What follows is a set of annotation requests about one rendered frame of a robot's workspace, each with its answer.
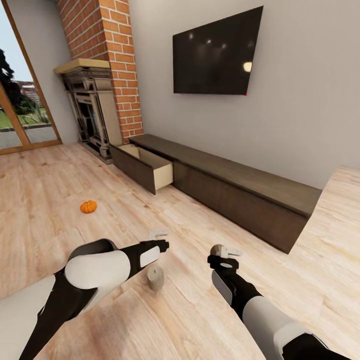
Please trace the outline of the cauldron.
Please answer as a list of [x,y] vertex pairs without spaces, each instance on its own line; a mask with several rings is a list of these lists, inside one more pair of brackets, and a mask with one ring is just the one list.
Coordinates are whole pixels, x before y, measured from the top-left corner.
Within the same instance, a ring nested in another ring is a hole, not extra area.
[[111,240],[109,240],[107,238],[102,238],[102,239],[78,246],[71,253],[67,262],[69,262],[76,256],[107,253],[107,252],[112,252],[112,251],[116,251],[116,250],[117,250],[117,246]]

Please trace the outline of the pillar candle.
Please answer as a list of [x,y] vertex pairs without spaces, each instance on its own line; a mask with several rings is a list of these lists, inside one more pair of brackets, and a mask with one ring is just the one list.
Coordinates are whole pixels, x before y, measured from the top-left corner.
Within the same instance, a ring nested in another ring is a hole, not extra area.
[[215,255],[215,256],[221,256],[221,247],[223,247],[222,244],[215,244],[211,250],[210,250],[210,256],[211,255]]
[[160,266],[152,266],[147,272],[147,280],[152,291],[159,291],[165,283],[164,270]]

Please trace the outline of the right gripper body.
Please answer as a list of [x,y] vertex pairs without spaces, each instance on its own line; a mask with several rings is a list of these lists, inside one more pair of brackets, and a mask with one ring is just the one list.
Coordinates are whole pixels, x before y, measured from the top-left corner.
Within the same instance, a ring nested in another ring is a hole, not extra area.
[[231,257],[228,257],[228,258],[223,258],[223,257],[220,257],[220,256],[216,256],[216,255],[211,255],[210,256],[210,268],[213,269],[213,268],[216,268],[216,266],[220,263],[220,262],[229,262],[232,266],[233,266],[233,269],[235,271],[237,271],[237,260],[234,259],[234,258],[231,258]]

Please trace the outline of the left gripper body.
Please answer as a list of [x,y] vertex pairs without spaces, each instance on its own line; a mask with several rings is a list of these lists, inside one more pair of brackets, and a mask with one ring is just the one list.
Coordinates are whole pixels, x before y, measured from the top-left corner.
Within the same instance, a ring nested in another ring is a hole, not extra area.
[[161,239],[161,241],[154,241],[157,245],[159,245],[159,249],[161,253],[165,253],[167,251],[166,248],[166,240],[165,239]]

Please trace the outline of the pumpkin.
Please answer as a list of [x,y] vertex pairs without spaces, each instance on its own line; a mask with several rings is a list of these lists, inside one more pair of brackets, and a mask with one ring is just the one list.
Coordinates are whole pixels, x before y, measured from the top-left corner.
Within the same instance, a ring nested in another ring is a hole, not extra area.
[[96,210],[97,208],[97,203],[95,201],[92,201],[92,200],[89,200],[89,201],[86,201],[84,202],[81,206],[80,206],[80,210],[83,212],[83,213],[92,213]]

